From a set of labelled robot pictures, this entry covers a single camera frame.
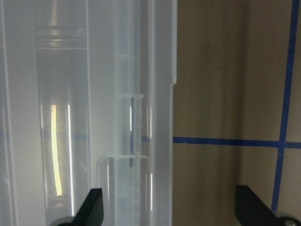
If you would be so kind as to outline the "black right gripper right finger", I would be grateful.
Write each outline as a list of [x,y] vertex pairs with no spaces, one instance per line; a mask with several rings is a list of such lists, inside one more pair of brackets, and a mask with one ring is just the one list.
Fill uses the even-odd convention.
[[301,222],[288,215],[276,215],[246,185],[235,190],[235,216],[241,226],[299,226]]

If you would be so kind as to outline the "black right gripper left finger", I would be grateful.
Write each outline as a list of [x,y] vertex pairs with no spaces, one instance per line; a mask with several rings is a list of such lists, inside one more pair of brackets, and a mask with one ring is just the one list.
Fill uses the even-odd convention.
[[89,191],[74,217],[55,220],[51,226],[101,226],[104,219],[103,193],[101,188]]

